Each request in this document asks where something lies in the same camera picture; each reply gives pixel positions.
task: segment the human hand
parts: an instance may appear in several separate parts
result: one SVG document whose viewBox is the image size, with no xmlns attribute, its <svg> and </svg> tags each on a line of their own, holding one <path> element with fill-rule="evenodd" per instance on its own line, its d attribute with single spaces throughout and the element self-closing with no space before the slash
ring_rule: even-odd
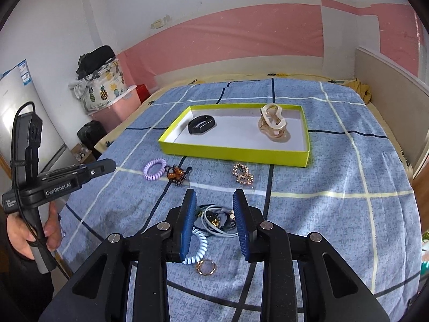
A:
<svg viewBox="0 0 429 322">
<path fill-rule="evenodd" d="M 33 237 L 24 221 L 18 213 L 10 214 L 6 220 L 7 235 L 12 247 L 23 256 L 34 260 L 33 253 L 27 241 L 34 242 Z M 48 238 L 46 245 L 50 251 L 54 251 L 61 244 L 61 228 L 58 220 L 58 212 L 54 202 L 49 204 L 49 218 L 44 226 L 45 236 Z"/>
</svg>

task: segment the yellow-green box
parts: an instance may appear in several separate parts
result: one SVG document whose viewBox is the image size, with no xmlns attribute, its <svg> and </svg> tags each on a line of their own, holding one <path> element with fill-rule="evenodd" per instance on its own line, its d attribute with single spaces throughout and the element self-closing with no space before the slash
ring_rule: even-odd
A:
<svg viewBox="0 0 429 322">
<path fill-rule="evenodd" d="M 310 139 L 304 111 L 299 105 L 279 104 L 290 134 L 287 142 L 274 142 L 258 128 L 265 104 L 211 104 L 186 108 L 159 139 L 169 155 L 305 167 Z M 187 124 L 200 115 L 213 116 L 215 127 L 190 134 Z"/>
</svg>

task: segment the black bag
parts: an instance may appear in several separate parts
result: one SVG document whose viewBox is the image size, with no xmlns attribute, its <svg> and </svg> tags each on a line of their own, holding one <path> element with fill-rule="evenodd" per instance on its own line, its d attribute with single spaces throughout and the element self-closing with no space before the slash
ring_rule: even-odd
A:
<svg viewBox="0 0 429 322">
<path fill-rule="evenodd" d="M 92 150 L 92 154 L 98 160 L 101 156 L 100 152 L 95 148 L 95 145 L 107 135 L 106 130 L 99 121 L 88 122 L 78 131 L 78 138 L 88 149 Z"/>
<path fill-rule="evenodd" d="M 98 47 L 91 53 L 80 56 L 78 61 L 79 68 L 76 71 L 76 74 L 78 74 L 78 80 L 92 74 L 94 71 L 102 67 L 109 59 L 114 57 L 115 55 L 113 50 L 110 46 L 106 45 Z"/>
</svg>

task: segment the bedspread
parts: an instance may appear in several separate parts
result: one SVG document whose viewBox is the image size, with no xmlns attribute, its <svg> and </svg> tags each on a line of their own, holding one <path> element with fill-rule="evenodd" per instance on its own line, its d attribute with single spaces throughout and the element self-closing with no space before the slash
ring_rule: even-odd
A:
<svg viewBox="0 0 429 322">
<path fill-rule="evenodd" d="M 290 233 L 323 234 L 397 321 L 419 282 L 415 197 L 376 119 L 353 90 L 334 83 L 272 78 L 166 92 L 103 154 L 116 161 L 116 171 L 74 192 L 61 212 L 66 235 L 59 252 L 70 268 L 76 271 L 110 233 L 132 236 L 181 205 L 185 186 L 143 178 L 142 168 L 153 158 L 192 166 L 190 187 L 198 204 L 232 208 L 232 194 L 240 188 L 231 174 L 234 162 L 165 155 L 158 139 L 190 105 L 271 102 L 303 107 L 310 160 L 305 168 L 248 163 L 254 184 L 245 189 L 247 201 Z M 211 276 L 199 275 L 192 265 L 168 263 L 171 321 L 259 321 L 262 263 L 247 263 L 237 238 L 210 237 L 206 257 L 217 265 Z M 299 288 L 297 300 L 302 312 Z"/>
</svg>

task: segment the black hair band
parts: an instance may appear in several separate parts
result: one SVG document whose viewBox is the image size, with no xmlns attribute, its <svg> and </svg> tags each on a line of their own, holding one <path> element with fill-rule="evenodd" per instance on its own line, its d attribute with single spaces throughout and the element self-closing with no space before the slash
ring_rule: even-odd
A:
<svg viewBox="0 0 429 322">
<path fill-rule="evenodd" d="M 207 132 L 215 126 L 215 119 L 209 115 L 201 115 L 192 119 L 188 123 L 188 131 L 190 134 L 201 134 Z"/>
</svg>

